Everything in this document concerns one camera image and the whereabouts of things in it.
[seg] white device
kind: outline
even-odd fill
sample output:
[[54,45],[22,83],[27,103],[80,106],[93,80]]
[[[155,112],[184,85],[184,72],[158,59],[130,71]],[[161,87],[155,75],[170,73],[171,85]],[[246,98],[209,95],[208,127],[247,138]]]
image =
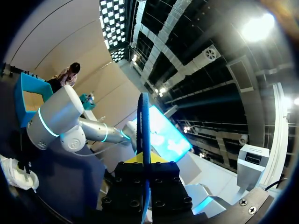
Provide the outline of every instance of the white device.
[[31,142],[45,150],[60,136],[66,151],[80,150],[85,144],[85,134],[78,126],[78,117],[83,110],[81,100],[73,88],[63,86],[38,109],[28,123],[27,134]]
[[61,134],[60,141],[66,151],[74,153],[83,148],[86,138],[82,127],[76,125],[66,133]]
[[244,145],[238,156],[237,185],[252,190],[259,182],[269,160],[269,149]]

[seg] black cable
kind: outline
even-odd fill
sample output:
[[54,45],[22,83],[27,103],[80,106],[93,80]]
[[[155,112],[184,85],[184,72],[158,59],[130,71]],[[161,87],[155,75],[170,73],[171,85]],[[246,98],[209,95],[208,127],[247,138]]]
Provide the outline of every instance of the black cable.
[[281,183],[281,182],[283,182],[283,181],[285,181],[285,180],[287,180],[287,178],[282,178],[282,179],[280,179],[279,181],[276,181],[276,182],[270,184],[268,187],[266,187],[266,188],[264,189],[264,191],[269,190],[270,188],[272,188],[272,187],[275,186],[276,184],[279,184],[279,183]]

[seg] dark hair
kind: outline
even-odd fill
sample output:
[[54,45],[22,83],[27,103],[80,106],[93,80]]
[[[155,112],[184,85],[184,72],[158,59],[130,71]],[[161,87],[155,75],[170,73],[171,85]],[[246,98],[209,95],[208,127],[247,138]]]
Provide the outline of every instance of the dark hair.
[[79,63],[77,63],[77,62],[75,62],[75,63],[73,63],[73,64],[71,64],[70,65],[70,71],[72,72],[72,73],[75,73],[75,74],[77,74],[77,73],[79,73],[80,72],[80,64]]

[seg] ventilation fan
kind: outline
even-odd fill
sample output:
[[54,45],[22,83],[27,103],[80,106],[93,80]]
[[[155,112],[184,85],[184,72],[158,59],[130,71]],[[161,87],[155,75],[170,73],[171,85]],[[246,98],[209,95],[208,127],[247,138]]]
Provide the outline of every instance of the ventilation fan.
[[203,53],[204,53],[204,56],[206,57],[206,59],[208,59],[209,61],[213,62],[216,60],[217,53],[214,49],[207,48],[203,51]]

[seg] yellow panel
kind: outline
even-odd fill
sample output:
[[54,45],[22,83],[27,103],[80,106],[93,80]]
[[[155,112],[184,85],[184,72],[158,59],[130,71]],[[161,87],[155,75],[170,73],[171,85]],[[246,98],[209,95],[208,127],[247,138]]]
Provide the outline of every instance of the yellow panel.
[[[163,159],[161,156],[157,155],[156,153],[150,152],[150,160],[151,163],[156,162],[168,162],[167,160]],[[138,162],[143,163],[143,153],[139,153],[137,156],[127,160],[128,163]]]

